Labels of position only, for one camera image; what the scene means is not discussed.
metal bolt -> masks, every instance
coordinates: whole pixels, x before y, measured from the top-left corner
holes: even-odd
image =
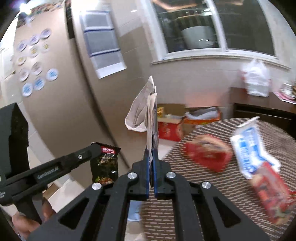
[[[136,179],[137,178],[137,174],[136,173],[134,173],[134,172],[130,172],[129,174],[128,174],[128,178],[129,179]]]
[[[93,183],[91,187],[94,190],[99,190],[101,189],[102,185],[100,183]]]
[[[211,185],[212,184],[210,182],[203,182],[202,183],[202,187],[205,188],[205,189],[209,189],[211,187]]]
[[[176,173],[174,173],[174,172],[168,172],[166,174],[166,176],[167,176],[167,178],[175,178],[176,177]]]

black snack bag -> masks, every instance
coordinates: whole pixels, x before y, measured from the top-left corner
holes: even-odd
[[[117,156],[120,152],[119,147],[98,143],[101,146],[102,154],[98,159],[91,160],[91,173],[93,183],[107,185],[118,179]]]

human hand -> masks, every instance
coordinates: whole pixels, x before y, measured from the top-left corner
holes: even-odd
[[[52,206],[50,203],[44,198],[43,199],[43,205],[42,205],[42,212],[44,215],[44,221],[50,219],[52,215],[54,215],[56,212],[52,209]],[[28,238],[29,234],[33,232],[35,229],[37,229],[40,224],[36,221],[27,218],[26,216],[21,215],[19,212],[17,212],[12,217],[12,223],[15,226],[16,230],[19,232],[19,234],[24,237],[25,239]]]

round table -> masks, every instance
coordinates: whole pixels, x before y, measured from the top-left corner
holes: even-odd
[[[170,163],[173,172],[183,175],[188,181],[201,183],[210,181],[242,212],[260,226],[270,237],[278,240],[285,232],[296,214],[296,209],[290,221],[283,225],[274,225],[268,221],[264,208],[244,176],[240,173],[235,156],[221,173],[190,161],[183,155],[182,147],[186,141],[194,140],[196,135],[211,134],[230,144],[235,127],[248,119],[236,118],[214,122],[194,130],[179,141],[164,158]],[[282,129],[264,122],[257,121],[265,149],[281,162],[281,177],[291,190],[296,190],[296,141]],[[143,229],[147,240],[175,240],[175,228],[172,202],[156,200],[150,190],[150,199],[143,202],[141,209]]]

refrigerator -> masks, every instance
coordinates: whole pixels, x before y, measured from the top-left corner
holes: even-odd
[[[146,146],[146,134],[129,131],[124,124],[146,81],[129,82],[124,70],[98,78],[85,43],[80,5],[72,1],[70,8],[71,2],[66,1],[58,7],[35,8],[33,18],[19,24],[13,57],[19,91],[35,129],[55,158],[92,142],[118,146],[122,175],[142,159]],[[92,183],[89,162],[71,176],[88,187]]]

